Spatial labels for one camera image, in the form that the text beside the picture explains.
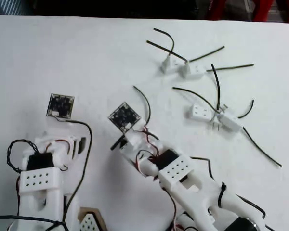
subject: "black circuit board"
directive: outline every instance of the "black circuit board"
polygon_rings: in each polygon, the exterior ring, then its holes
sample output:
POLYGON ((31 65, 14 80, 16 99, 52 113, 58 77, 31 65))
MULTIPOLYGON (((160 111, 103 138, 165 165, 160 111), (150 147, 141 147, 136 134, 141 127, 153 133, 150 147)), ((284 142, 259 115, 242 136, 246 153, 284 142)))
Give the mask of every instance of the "black circuit board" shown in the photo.
POLYGON ((73 96, 51 94, 46 115, 70 119, 74 98, 73 96))
POLYGON ((126 103, 120 105, 110 116, 111 122, 118 127, 123 133, 127 132, 133 125, 135 125, 140 116, 126 103))

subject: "brown cardboard piece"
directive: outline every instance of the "brown cardboard piece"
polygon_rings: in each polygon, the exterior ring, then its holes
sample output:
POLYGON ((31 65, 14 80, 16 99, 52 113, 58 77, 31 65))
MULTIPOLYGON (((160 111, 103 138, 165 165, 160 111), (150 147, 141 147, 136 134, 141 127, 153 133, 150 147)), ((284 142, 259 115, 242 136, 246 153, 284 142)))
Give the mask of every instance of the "brown cardboard piece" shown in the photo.
POLYGON ((106 227, 106 224, 105 224, 105 222, 103 220, 103 217, 102 217, 100 211, 97 208, 81 207, 80 211, 78 213, 78 220, 80 221, 80 223, 85 218, 87 213, 94 213, 96 218, 97 218, 97 222, 100 224, 100 226, 102 228, 101 231, 107 231, 107 227, 106 227))

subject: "white plastic bracket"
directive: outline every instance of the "white plastic bracket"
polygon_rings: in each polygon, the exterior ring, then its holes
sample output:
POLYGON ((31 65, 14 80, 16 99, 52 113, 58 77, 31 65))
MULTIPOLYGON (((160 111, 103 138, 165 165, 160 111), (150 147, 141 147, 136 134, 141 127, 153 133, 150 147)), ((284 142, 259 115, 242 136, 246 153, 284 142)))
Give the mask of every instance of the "white plastic bracket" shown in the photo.
POLYGON ((190 66, 190 63, 185 63, 181 69, 181 75, 186 79, 200 79, 206 73, 206 69, 202 66, 190 66))

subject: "black cable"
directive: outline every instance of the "black cable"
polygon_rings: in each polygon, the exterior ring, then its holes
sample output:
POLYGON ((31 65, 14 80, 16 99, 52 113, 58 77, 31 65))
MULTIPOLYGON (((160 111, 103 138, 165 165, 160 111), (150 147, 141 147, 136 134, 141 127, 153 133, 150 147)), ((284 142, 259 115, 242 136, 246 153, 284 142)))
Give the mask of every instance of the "black cable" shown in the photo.
POLYGON ((166 48, 164 48, 164 47, 162 47, 162 46, 159 46, 159 45, 157 45, 156 43, 153 43, 153 42, 151 42, 151 41, 149 41, 149 40, 147 40, 146 42, 149 43, 149 44, 152 45, 152 46, 155 46, 155 47, 157 47, 157 48, 160 48, 160 49, 163 50, 163 51, 166 51, 166 52, 168 52, 168 53, 170 53, 170 54, 173 54, 174 56, 177 56, 179 59, 182 59, 184 62, 188 63, 188 60, 187 60, 186 58, 183 58, 182 56, 178 55, 177 53, 174 53, 173 51, 168 50, 168 49, 166 49, 166 48))
POLYGON ((191 159, 194 159, 194 160, 205 160, 205 161, 207 161, 207 162, 208 162, 208 168, 209 168, 209 175, 210 175, 210 177, 211 177, 213 180, 215 180, 214 177, 213 177, 213 174, 212 174, 211 160, 210 160, 210 159, 202 158, 202 157, 193 157, 193 156, 191 156, 191 159))
POLYGON ((268 225, 265 225, 265 227, 268 229, 268 230, 271 230, 271 231, 275 231, 275 230, 273 230, 270 226, 268 226, 268 225))
POLYGON ((7 151, 6 163, 7 163, 8 166, 10 166, 15 172, 21 173, 22 170, 21 170, 20 168, 18 168, 18 167, 15 167, 15 166, 11 163, 11 159, 10 159, 10 157, 11 157, 11 152, 12 152, 12 147, 13 147, 13 145, 14 145, 15 143, 17 143, 17 142, 24 142, 24 143, 29 144, 29 145, 32 147, 32 149, 34 150, 34 154, 40 154, 40 152, 39 152, 37 146, 36 146, 33 142, 31 142, 31 141, 29 141, 29 140, 25 140, 25 139, 14 140, 14 141, 10 144, 10 146, 8 147, 8 151, 7 151))
POLYGON ((243 196, 239 196, 239 195, 237 195, 237 196, 238 196, 242 201, 244 201, 245 203, 253 206, 253 207, 256 208, 259 212, 261 212, 261 213, 262 213, 262 218, 265 219, 266 213, 265 213, 265 211, 264 211, 262 208, 260 208, 258 205, 254 204, 253 202, 249 201, 248 199, 244 198, 243 196))
POLYGON ((65 169, 60 169, 62 172, 68 171, 68 167, 66 165, 63 165, 65 169))
POLYGON ((61 221, 54 221, 54 220, 49 220, 49 219, 45 219, 45 218, 35 218, 35 217, 23 217, 23 216, 15 216, 15 215, 5 215, 5 216, 0 216, 0 219, 15 219, 15 220, 34 220, 34 221, 42 221, 42 222, 48 222, 48 223, 52 223, 54 225, 56 225, 56 227, 62 225, 65 231, 68 231, 67 225, 65 222, 61 222, 61 221))
POLYGON ((120 136, 120 138, 110 147, 110 150, 113 151, 125 138, 125 135, 123 134, 120 136))
POLYGON ((249 66, 254 66, 254 64, 247 64, 247 65, 241 65, 241 66, 230 66, 230 67, 220 67, 216 68, 216 71, 221 71, 221 70, 232 70, 232 69, 237 69, 237 68, 243 68, 243 67, 249 67, 249 66))
POLYGON ((194 230, 196 230, 196 231, 199 231, 198 229, 196 229, 196 228, 193 227, 193 226, 188 226, 188 227, 186 227, 183 231, 186 231, 186 230, 188 230, 188 229, 194 229, 194 230))
POLYGON ((227 186, 226 186, 225 183, 223 182, 223 183, 222 183, 222 186, 221 186, 221 193, 220 193, 220 195, 218 196, 218 207, 219 207, 219 208, 222 208, 222 205, 221 205, 221 203, 222 203, 222 197, 223 197, 223 193, 226 191, 226 189, 227 189, 227 186))
POLYGON ((155 31, 157 31, 157 32, 159 32, 159 33, 162 33, 162 34, 164 34, 164 35, 167 35, 171 40, 172 40, 172 47, 171 47, 171 51, 173 51, 173 48, 174 48, 174 40, 173 40, 173 38, 171 37, 171 35, 170 34, 168 34, 167 32, 165 32, 165 31, 162 31, 162 30, 160 30, 160 29, 157 29, 157 28, 153 28, 155 31))
POLYGON ((144 134, 147 134, 147 135, 149 135, 149 136, 152 136, 152 137, 154 137, 156 140, 159 141, 159 138, 158 138, 156 135, 154 135, 153 133, 149 132, 149 131, 140 131, 140 132, 142 132, 142 133, 144 133, 144 134))
POLYGON ((76 189, 74 190, 71 198, 69 199, 66 207, 65 207, 65 210, 63 212, 63 217, 62 217, 62 221, 64 222, 66 220, 66 215, 67 215, 67 211, 68 211, 68 208, 69 206, 71 205, 71 202, 73 200, 73 198, 75 197, 78 189, 80 188, 82 182, 83 182, 83 179, 85 177, 85 173, 86 173, 86 168, 87 168, 87 163, 88 163, 88 160, 89 160, 89 156, 90 156, 90 150, 91 150, 91 146, 92 146, 92 140, 93 140, 93 134, 92 134, 92 130, 91 130, 91 127, 86 124, 85 122, 82 122, 82 121, 77 121, 77 120, 59 120, 57 117, 55 117, 56 120, 58 120, 59 122, 67 122, 67 123, 74 123, 74 124, 82 124, 84 126, 87 127, 87 129, 89 130, 89 133, 90 133, 90 143, 89 143, 89 147, 88 147, 88 152, 87 152, 87 156, 86 156, 86 160, 85 160, 85 164, 84 164, 84 167, 83 167, 83 172, 82 172, 82 176, 81 176, 81 179, 76 187, 76 189))
POLYGON ((146 125, 149 123, 150 121, 150 118, 151 118, 151 106, 150 106, 150 103, 149 103, 149 100, 148 98, 145 96, 145 94, 143 94, 136 86, 133 86, 145 99, 146 103, 148 104, 148 108, 149 108, 149 115, 148 115, 148 118, 146 119, 146 125))
POLYGON ((278 166, 282 167, 282 165, 280 163, 278 163, 275 159, 273 159, 272 157, 270 157, 267 153, 265 153, 264 150, 262 150, 258 144, 256 144, 256 142, 253 140, 253 138, 250 136, 250 134, 247 132, 246 128, 243 127, 243 130, 245 131, 246 135, 249 137, 249 139, 251 140, 251 142, 258 148, 258 150, 260 152, 262 152, 267 158, 269 158, 271 161, 273 161, 275 164, 277 164, 278 166))
POLYGON ((254 100, 251 101, 250 109, 249 109, 245 114, 243 114, 242 116, 239 116, 238 118, 239 118, 239 119, 242 119, 242 118, 244 118, 245 116, 247 116, 247 115, 250 113, 250 111, 252 110, 252 107, 253 107, 253 106, 254 106, 254 100))
POLYGON ((200 56, 200 57, 198 57, 198 58, 195 58, 195 59, 191 59, 189 62, 193 62, 193 61, 202 59, 202 58, 207 57, 207 56, 209 56, 210 54, 214 54, 214 53, 216 53, 216 52, 218 52, 218 51, 220 51, 221 49, 224 49, 224 48, 225 48, 225 46, 222 46, 222 47, 220 47, 220 48, 218 48, 218 49, 216 49, 216 50, 214 50, 214 51, 211 51, 210 53, 204 54, 204 55, 202 55, 202 56, 200 56))
POLYGON ((214 76, 216 79, 216 84, 217 84, 217 105, 216 105, 216 110, 220 110, 220 103, 221 103, 221 87, 220 87, 220 82, 218 81, 218 77, 217 77, 217 73, 216 70, 214 68, 214 65, 211 64, 212 70, 214 72, 214 76))
POLYGON ((219 111, 217 111, 217 110, 212 106, 212 104, 211 104, 209 101, 207 101, 204 97, 202 97, 202 96, 199 95, 198 93, 193 92, 193 91, 188 90, 188 89, 177 88, 177 87, 172 87, 172 89, 187 91, 187 92, 189 92, 189 93, 192 93, 192 94, 194 94, 194 95, 200 97, 202 100, 204 100, 204 101, 205 101, 205 102, 206 102, 206 103, 207 103, 207 104, 208 104, 208 105, 213 109, 213 111, 215 111, 216 113, 219 113, 219 111))

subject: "white connector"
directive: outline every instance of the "white connector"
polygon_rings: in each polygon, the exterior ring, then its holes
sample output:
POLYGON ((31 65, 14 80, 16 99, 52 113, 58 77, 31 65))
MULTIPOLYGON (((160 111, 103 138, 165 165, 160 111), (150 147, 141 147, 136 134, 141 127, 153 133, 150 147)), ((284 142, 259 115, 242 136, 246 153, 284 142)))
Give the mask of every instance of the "white connector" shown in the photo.
POLYGON ((190 67, 189 63, 185 63, 185 65, 181 69, 181 74, 183 78, 186 79, 200 79, 206 73, 206 69, 202 66, 193 66, 190 67))
POLYGON ((212 120, 213 112, 205 107, 194 104, 191 107, 190 118, 198 121, 209 122, 212 120))
POLYGON ((178 67, 176 61, 172 60, 171 57, 167 55, 166 59, 162 62, 160 69, 164 74, 172 74, 178 71, 178 67))
POLYGON ((241 121, 228 108, 220 114, 219 121, 234 132, 238 132, 243 128, 241 121))
POLYGON ((214 118, 212 120, 212 129, 217 128, 217 130, 219 131, 220 128, 222 127, 222 123, 219 121, 218 119, 218 115, 217 113, 214 114, 214 118))

